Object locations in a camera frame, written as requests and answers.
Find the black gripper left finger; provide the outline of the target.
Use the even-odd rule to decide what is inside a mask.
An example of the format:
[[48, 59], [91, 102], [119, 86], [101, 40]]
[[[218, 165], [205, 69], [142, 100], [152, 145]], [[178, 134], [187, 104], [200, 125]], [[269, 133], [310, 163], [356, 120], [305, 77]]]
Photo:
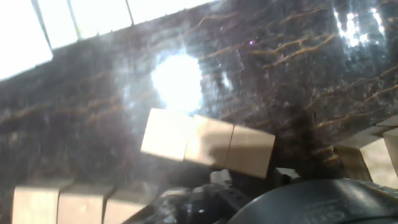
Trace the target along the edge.
[[250, 197], [233, 187], [229, 170], [212, 172], [210, 183], [193, 189], [177, 205], [177, 223], [227, 223], [250, 201]]

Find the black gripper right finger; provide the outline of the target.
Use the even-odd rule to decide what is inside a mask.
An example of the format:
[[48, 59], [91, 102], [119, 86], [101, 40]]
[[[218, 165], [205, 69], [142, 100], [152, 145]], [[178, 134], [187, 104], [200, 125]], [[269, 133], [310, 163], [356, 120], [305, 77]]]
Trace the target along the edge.
[[275, 168], [275, 184], [276, 186], [284, 186], [294, 184], [301, 181], [301, 176], [294, 169]]

